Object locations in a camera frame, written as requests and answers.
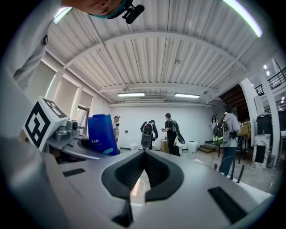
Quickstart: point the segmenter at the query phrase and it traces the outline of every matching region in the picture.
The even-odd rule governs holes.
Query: wooden ceiling
[[[229,104],[237,109],[237,117],[239,121],[243,122],[246,119],[249,119],[247,104],[240,85],[234,86],[226,93],[222,94],[220,98],[225,102],[225,104]]]

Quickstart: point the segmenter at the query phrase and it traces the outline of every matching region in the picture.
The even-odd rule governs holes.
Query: air vent
[[[145,97],[140,97],[139,100],[165,100],[164,96],[148,96],[145,95]]]

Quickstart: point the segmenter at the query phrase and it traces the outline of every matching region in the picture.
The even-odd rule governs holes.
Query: ceiling light
[[[56,13],[53,22],[55,24],[58,24],[58,22],[60,20],[62,20],[62,18],[68,13],[70,12],[70,10],[72,9],[72,7],[63,7],[61,9],[59,9],[59,11]]]
[[[185,98],[200,98],[199,95],[189,95],[189,94],[175,94],[176,97],[185,97]]]
[[[119,97],[131,97],[131,96],[145,96],[145,93],[121,93],[121,94],[117,94]]]
[[[256,23],[256,21],[253,19],[253,17],[247,12],[247,10],[239,4],[235,0],[223,0],[225,3],[227,3],[230,7],[232,7],[243,19],[250,25],[250,27],[253,29],[253,31],[256,33],[258,37],[261,37],[262,30],[259,27],[259,25]]]

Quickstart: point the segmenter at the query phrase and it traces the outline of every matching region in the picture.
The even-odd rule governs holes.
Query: backpack
[[[169,128],[170,129],[172,129],[172,131],[174,132],[174,133],[178,133],[178,132],[180,132],[180,129],[179,129],[179,125],[178,125],[178,123],[174,120],[171,120],[171,119],[169,119],[171,122],[173,122],[172,123],[172,127],[170,127],[169,126]]]
[[[153,133],[153,124],[152,123],[149,123],[147,122],[143,128],[143,131],[142,131],[142,134],[147,134],[147,135],[152,135]]]
[[[227,123],[217,123],[213,129],[213,141],[214,144],[226,143],[230,139],[230,134],[228,131]]]

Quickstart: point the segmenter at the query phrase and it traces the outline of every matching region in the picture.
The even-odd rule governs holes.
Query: trash can
[[[189,142],[188,143],[188,151],[191,152],[191,153],[195,153],[197,151],[197,148],[198,148],[198,144],[196,142]]]
[[[275,155],[268,156],[267,163],[266,163],[267,168],[271,169],[273,167],[274,159],[275,159]]]

